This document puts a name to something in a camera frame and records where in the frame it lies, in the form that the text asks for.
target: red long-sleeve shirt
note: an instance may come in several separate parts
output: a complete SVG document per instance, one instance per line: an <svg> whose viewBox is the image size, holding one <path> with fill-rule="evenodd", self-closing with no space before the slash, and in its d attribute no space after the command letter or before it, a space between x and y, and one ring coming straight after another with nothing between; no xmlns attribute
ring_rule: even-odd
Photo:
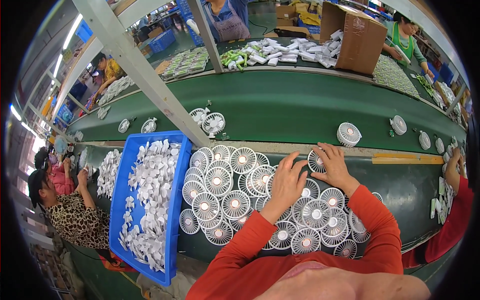
<svg viewBox="0 0 480 300"><path fill-rule="evenodd" d="M317 261L357 273L403 274L400 230L390 211L363 185L357 188L348 206L372 234L361 259L352 260L316 251L254 260L276 230L276 226L254 211L195 282L186 299L253 299L269 289L288 270L306 261Z"/></svg>

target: white fan guard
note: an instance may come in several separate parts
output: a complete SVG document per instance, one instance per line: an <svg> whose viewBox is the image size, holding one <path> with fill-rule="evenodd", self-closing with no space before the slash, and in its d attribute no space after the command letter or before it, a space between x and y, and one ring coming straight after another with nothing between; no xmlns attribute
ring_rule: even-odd
<svg viewBox="0 0 480 300"><path fill-rule="evenodd" d="M350 210L350 213L348 214L348 223L350 224L350 227L352 227L352 231L363 233L367 230L360 218L353 213L353 210Z"/></svg>
<svg viewBox="0 0 480 300"><path fill-rule="evenodd" d="M181 190L186 203L192 204L193 200L202 192L206 192L204 185L198 181L187 181Z"/></svg>
<svg viewBox="0 0 480 300"><path fill-rule="evenodd" d="M343 209L345 205L345 196L341 190L337 188L328 188L320 194L320 200L327 202L330 207L338 207Z"/></svg>
<svg viewBox="0 0 480 300"><path fill-rule="evenodd" d="M437 148L438 154L442 154L445 151L444 142L442 141L441 138L438 138L435 141L435 148Z"/></svg>
<svg viewBox="0 0 480 300"><path fill-rule="evenodd" d="M318 187L318 184L314 180L307 178L307 181L305 182L305 186L303 187L303 191L301 192L301 196L318 199L319 194L320 194L320 188Z"/></svg>
<svg viewBox="0 0 480 300"><path fill-rule="evenodd" d="M407 132L407 124L399 115L394 116L393 120L390 119L390 125L392 126L395 133L398 135L402 135Z"/></svg>
<svg viewBox="0 0 480 300"><path fill-rule="evenodd" d="M156 118L153 119L148 119L145 121L145 123L142 125L142 128L140 129L141 133L151 133L156 130Z"/></svg>
<svg viewBox="0 0 480 300"><path fill-rule="evenodd" d="M225 196L233 187L232 175L225 168L215 167L205 173L205 188L215 196Z"/></svg>
<svg viewBox="0 0 480 300"><path fill-rule="evenodd" d="M225 117L218 112L207 115L202 122L202 129L207 133L217 134L225 128Z"/></svg>
<svg viewBox="0 0 480 300"><path fill-rule="evenodd" d="M210 221L218 215L220 203L215 195L203 192L192 201L192 210L199 221Z"/></svg>
<svg viewBox="0 0 480 300"><path fill-rule="evenodd" d="M275 174L275 169L272 166L259 166L253 169L250 175L250 183L253 189L262 195L267 195L267 182L270 176Z"/></svg>
<svg viewBox="0 0 480 300"><path fill-rule="evenodd" d="M230 223L230 225L232 225L233 230L239 231L240 229L243 228L243 225L245 225L245 222L247 222L248 218L252 215L252 213L253 213L253 209L250 208L247 215L241 217L238 220L228 220L228 222Z"/></svg>
<svg viewBox="0 0 480 300"><path fill-rule="evenodd" d="M303 208L305 205L313 200L311 197L300 197L293 205L292 205L292 218L293 221L301 227L305 227L305 223L302 219Z"/></svg>
<svg viewBox="0 0 480 300"><path fill-rule="evenodd" d="M384 202L384 199L382 198L382 195L380 195L379 193L377 192L373 192L372 193L378 200L380 200L380 202Z"/></svg>
<svg viewBox="0 0 480 300"><path fill-rule="evenodd" d="M320 234L311 228L302 228L292 238L292 253L304 254L320 250Z"/></svg>
<svg viewBox="0 0 480 300"><path fill-rule="evenodd" d="M208 164L207 155L201 151L194 152L190 157L190 168L197 167L202 175L205 174Z"/></svg>
<svg viewBox="0 0 480 300"><path fill-rule="evenodd" d="M429 149L430 146L432 145L431 142L430 142L430 137L428 137L428 134L426 132L423 132L423 131L419 135L419 142L420 142L420 146L423 150Z"/></svg>
<svg viewBox="0 0 480 300"><path fill-rule="evenodd" d="M200 224L198 224L198 219L193 214L193 210L190 208L182 210L180 213L180 228L186 234L195 234L200 230Z"/></svg>
<svg viewBox="0 0 480 300"><path fill-rule="evenodd" d="M257 156L255 151L250 148L242 147L235 150L230 157L230 164L233 171L237 174L246 174L253 170Z"/></svg>
<svg viewBox="0 0 480 300"><path fill-rule="evenodd" d="M327 226L332 211L325 201L313 199L303 207L301 219L305 226L319 230Z"/></svg>
<svg viewBox="0 0 480 300"><path fill-rule="evenodd" d="M122 122L120 122L120 125L119 125L119 132L120 133L127 132L129 126L130 126L130 122L127 119L123 119Z"/></svg>
<svg viewBox="0 0 480 300"><path fill-rule="evenodd" d="M225 160L226 162L230 161L230 150L227 146L217 145L212 149L213 160Z"/></svg>
<svg viewBox="0 0 480 300"><path fill-rule="evenodd" d="M259 167L259 166L269 166L270 161L268 158L265 156L263 153L255 152L255 156L257 157L257 161L254 164L254 168Z"/></svg>
<svg viewBox="0 0 480 300"><path fill-rule="evenodd" d="M292 238L297 233L297 227L292 222L278 221L275 223L277 229L268 241L270 245L277 250L285 250L290 248Z"/></svg>
<svg viewBox="0 0 480 300"><path fill-rule="evenodd" d="M358 128L352 123L341 123L336 131L338 141L345 147L355 146L361 138Z"/></svg>
<svg viewBox="0 0 480 300"><path fill-rule="evenodd" d="M334 256L353 259L357 254L357 244L354 240L345 240L333 250Z"/></svg>
<svg viewBox="0 0 480 300"><path fill-rule="evenodd" d="M202 147L202 148L198 149L198 151L205 153L205 155L208 158L208 163L209 164L213 161L213 152L210 148Z"/></svg>
<svg viewBox="0 0 480 300"><path fill-rule="evenodd" d="M322 234L328 237L336 237L347 227L348 217L341 208L332 207L332 216L327 226L322 228Z"/></svg>
<svg viewBox="0 0 480 300"><path fill-rule="evenodd" d="M324 162L313 150L310 151L310 153L308 153L307 160L308 160L308 168L310 169L310 171L318 172L318 173L327 172L324 166Z"/></svg>
<svg viewBox="0 0 480 300"><path fill-rule="evenodd" d="M221 202L223 215L229 220L239 220L250 210L250 198L247 193L234 190L223 197Z"/></svg>
<svg viewBox="0 0 480 300"><path fill-rule="evenodd" d="M223 246L233 238L233 228L229 223L222 221L215 228L205 229L204 234L210 243Z"/></svg>

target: blue crate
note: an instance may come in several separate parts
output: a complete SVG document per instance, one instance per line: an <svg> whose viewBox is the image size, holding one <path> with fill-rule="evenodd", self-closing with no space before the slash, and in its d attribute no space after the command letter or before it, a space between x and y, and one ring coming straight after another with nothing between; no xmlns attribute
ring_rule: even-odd
<svg viewBox="0 0 480 300"><path fill-rule="evenodd" d="M168 139L170 143L181 143L175 177L172 183L172 193L170 195L170 205L168 208L167 239L165 250L165 273L150 270L147 264L136 261L135 255L130 251L125 251L118 241L119 232L124 223L123 214L125 213L125 199L132 196L135 200L135 208L132 209L133 217L132 227L140 226L140 219L145 215L145 209L137 200L138 190L130 191L128 186L128 174L132 171L131 167L137 160L138 148L147 142ZM110 249L124 262L131 265L137 271L147 276L149 279L168 287L171 279L176 275L177 269L177 239L179 236L179 217L182 201L182 188L185 173L189 167L190 156L192 155L192 143L181 131L166 131L152 133L130 134L125 141L122 157L118 167L117 178L113 188L112 204L110 206L110 230L108 241Z"/></svg>
<svg viewBox="0 0 480 300"><path fill-rule="evenodd" d="M300 20L300 18L299 18L299 27L307 28L308 32L310 32L311 35L320 33L320 26L305 24L302 20Z"/></svg>

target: fluorescent light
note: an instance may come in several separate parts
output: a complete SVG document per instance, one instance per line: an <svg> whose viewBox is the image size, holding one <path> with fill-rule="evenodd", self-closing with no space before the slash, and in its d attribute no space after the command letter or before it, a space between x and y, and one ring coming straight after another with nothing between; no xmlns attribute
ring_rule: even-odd
<svg viewBox="0 0 480 300"><path fill-rule="evenodd" d="M72 39L73 34L75 33L75 30L77 30L78 25L82 21L82 14L79 14L75 21L73 22L72 27L70 28L70 31L68 32L67 39L65 40L65 43L63 43L63 50L65 50L68 47L68 43L70 43L70 40Z"/></svg>
<svg viewBox="0 0 480 300"><path fill-rule="evenodd" d="M20 115L18 114L18 112L17 112L17 110L15 109L15 107L13 106L13 104L10 104L10 110L12 111L12 114L13 114L19 121L22 120L22 117L20 117Z"/></svg>
<svg viewBox="0 0 480 300"><path fill-rule="evenodd" d="M57 60L57 65L55 66L55 70L53 71L53 77L57 77L57 72L59 71L59 67L60 67L60 63L61 63L61 59L63 58L63 55L60 54L59 55L59 59Z"/></svg>

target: hand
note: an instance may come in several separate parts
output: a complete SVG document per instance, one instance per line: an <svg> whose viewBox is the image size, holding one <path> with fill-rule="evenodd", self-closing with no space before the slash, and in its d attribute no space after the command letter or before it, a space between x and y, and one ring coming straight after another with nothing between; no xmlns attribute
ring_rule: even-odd
<svg viewBox="0 0 480 300"><path fill-rule="evenodd" d="M348 173L343 150L324 143L318 143L318 146L323 150L313 147L313 151L324 162L326 173L314 172L310 175L343 190L348 197L351 197L360 183Z"/></svg>

